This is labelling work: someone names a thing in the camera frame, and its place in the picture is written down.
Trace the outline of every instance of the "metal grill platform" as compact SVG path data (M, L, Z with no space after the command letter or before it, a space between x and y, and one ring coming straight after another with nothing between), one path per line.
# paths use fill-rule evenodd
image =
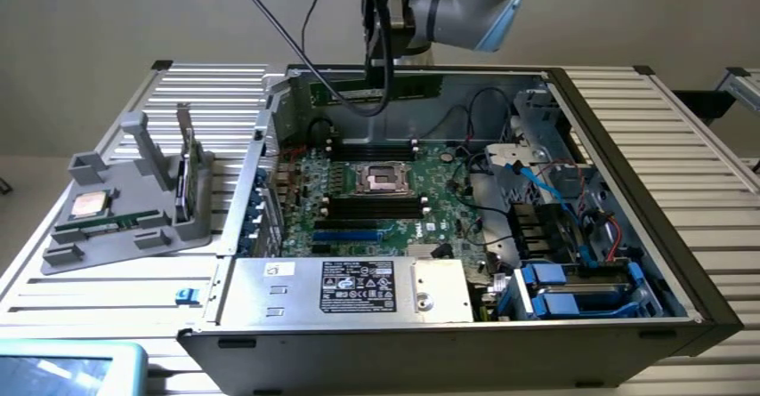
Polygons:
M656 77L632 68L565 68L633 169L745 324L699 358L669 358L617 389L511 395L749 395L760 393L760 181L693 118ZM267 66L175 64L143 83L125 112L149 115L149 132L179 152L175 103L192 102L196 137L216 154L211 245L73 271L39 272L53 206L0 278L0 337L113 338L149 354L151 394L220 394L175 342L203 306L175 305L180 288L207 290L215 250L245 147L264 102ZM137 157L113 125L96 149L112 161Z

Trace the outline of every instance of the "warning label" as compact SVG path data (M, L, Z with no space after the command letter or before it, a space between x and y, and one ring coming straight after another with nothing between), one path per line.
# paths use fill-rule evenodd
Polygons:
M320 309L325 313L396 311L392 261L328 261L321 264Z

